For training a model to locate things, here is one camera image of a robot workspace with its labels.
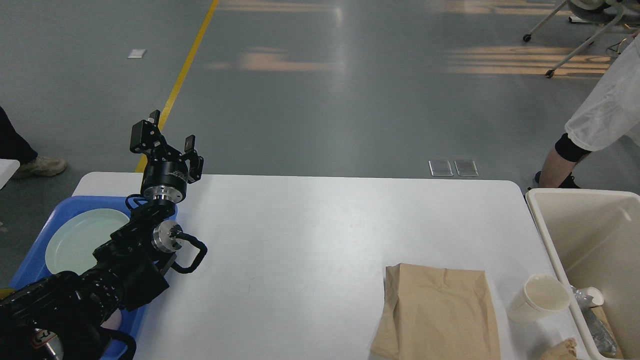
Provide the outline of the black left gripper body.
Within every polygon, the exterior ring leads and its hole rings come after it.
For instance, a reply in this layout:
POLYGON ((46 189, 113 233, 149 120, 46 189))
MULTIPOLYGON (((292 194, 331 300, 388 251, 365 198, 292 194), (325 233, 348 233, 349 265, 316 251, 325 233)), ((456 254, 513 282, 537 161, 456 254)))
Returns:
POLYGON ((146 159, 141 195, 149 201, 160 199, 175 204, 185 200, 189 171, 184 157, 146 159))

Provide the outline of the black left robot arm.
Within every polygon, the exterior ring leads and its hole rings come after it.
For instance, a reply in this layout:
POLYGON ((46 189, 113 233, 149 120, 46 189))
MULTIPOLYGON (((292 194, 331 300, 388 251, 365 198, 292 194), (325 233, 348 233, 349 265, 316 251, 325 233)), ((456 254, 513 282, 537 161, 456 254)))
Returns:
POLYGON ((78 275, 61 271, 10 292, 1 300, 3 360, 98 360, 111 341, 132 360, 132 335, 103 327, 116 310, 132 312, 169 288, 165 274, 194 272, 208 251, 205 243, 170 218, 202 177, 203 157, 195 136, 181 152, 160 132, 155 110, 132 126, 130 151, 146 156, 140 192, 130 194, 130 220, 93 251, 96 265, 78 275))

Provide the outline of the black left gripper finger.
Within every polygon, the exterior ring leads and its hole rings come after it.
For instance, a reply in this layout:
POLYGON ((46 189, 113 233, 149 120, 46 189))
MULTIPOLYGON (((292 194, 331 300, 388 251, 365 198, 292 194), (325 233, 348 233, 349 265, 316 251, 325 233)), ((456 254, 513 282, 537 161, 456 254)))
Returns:
POLYGON ((201 180, 204 158, 198 155, 195 149, 195 135, 189 135, 185 138, 182 159, 185 164, 188 164, 187 183, 195 183, 201 180))
POLYGON ((130 152, 144 155, 149 162, 169 161, 173 156, 173 148, 160 132, 161 114, 160 110, 155 110, 131 128, 130 152))

